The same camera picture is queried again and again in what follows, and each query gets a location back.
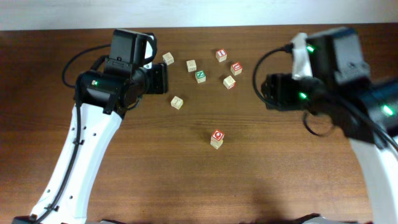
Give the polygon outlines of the wooden block number four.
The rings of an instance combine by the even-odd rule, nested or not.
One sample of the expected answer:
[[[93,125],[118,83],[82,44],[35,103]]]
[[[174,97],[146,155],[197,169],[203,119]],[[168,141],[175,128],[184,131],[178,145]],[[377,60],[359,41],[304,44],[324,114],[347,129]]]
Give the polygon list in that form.
[[[179,110],[183,105],[183,99],[179,98],[178,96],[174,96],[170,104],[172,107]]]

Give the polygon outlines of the wooden block blue D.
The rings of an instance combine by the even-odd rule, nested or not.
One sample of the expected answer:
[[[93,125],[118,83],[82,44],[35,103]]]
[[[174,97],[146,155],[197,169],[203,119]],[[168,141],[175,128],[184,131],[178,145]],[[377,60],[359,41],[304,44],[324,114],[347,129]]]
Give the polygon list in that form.
[[[224,138],[224,132],[220,131],[219,129],[216,129],[213,134],[211,135],[211,140],[212,141],[222,141]]]

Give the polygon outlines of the wooden block pineapple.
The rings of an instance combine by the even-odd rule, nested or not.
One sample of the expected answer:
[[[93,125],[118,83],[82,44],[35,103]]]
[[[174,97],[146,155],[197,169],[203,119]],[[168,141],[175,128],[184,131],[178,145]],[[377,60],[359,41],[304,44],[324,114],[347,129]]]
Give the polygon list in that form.
[[[210,144],[211,144],[215,149],[219,149],[219,148],[222,146],[222,144],[223,144],[223,140],[221,140],[221,141],[214,141],[214,140],[211,140],[211,141],[210,141]]]

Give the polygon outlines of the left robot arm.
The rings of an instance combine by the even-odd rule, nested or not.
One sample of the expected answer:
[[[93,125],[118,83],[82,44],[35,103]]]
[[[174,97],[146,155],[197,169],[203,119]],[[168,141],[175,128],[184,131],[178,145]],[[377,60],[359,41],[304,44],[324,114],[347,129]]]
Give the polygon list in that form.
[[[167,64],[152,63],[155,34],[116,29],[108,48],[72,85],[71,123],[53,174],[30,215],[13,223],[86,223],[101,161],[126,113],[143,95],[168,92]]]

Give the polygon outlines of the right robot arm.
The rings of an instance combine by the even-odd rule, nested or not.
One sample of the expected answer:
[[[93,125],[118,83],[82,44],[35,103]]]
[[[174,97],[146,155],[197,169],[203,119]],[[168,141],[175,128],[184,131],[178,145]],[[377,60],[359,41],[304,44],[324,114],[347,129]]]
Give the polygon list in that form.
[[[327,115],[361,166],[374,223],[397,222],[397,80],[373,83],[358,33],[338,27],[297,34],[280,48],[290,73],[268,75],[254,92],[269,110]]]

